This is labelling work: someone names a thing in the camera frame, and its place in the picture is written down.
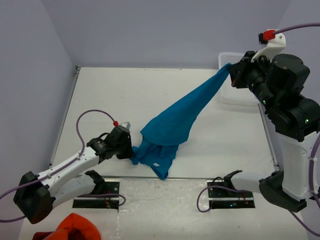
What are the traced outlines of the blue t shirt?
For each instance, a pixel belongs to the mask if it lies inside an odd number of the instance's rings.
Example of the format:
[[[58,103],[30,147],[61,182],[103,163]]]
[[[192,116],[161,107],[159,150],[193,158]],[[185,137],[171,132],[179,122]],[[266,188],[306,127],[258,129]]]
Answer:
[[[134,156],[130,160],[134,165],[150,167],[160,180],[168,177],[179,146],[188,140],[197,117],[227,79],[229,66],[229,63],[224,65],[214,76],[146,124],[140,131],[140,145],[132,148]]]

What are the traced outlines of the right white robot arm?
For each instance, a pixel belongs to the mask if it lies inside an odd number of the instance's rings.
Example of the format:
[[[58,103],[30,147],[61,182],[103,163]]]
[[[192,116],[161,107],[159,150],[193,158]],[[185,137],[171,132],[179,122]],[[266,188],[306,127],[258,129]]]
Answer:
[[[320,137],[320,106],[301,91],[310,69],[297,56],[277,54],[254,59],[247,51],[228,66],[231,85],[247,88],[263,105],[273,123],[282,151],[282,168],[250,182],[238,171],[224,182],[223,191],[233,197],[241,190],[258,192],[271,204],[297,213],[319,190],[314,172],[314,144]]]

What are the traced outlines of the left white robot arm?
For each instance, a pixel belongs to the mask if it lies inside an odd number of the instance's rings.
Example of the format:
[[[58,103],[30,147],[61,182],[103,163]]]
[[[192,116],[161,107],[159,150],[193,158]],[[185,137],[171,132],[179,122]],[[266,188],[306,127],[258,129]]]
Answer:
[[[103,193],[105,181],[92,169],[94,166],[112,157],[122,160],[133,156],[130,128],[125,122],[110,133],[91,139],[62,163],[38,174],[25,173],[13,201],[31,224],[37,224],[64,202]]]

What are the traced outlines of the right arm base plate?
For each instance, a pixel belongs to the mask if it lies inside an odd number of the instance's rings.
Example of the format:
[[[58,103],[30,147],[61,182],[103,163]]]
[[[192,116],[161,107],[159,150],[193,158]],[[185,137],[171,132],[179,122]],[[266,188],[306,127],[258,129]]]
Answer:
[[[215,209],[254,209],[255,202],[253,193],[232,192],[221,188],[212,188],[208,190],[209,207]]]

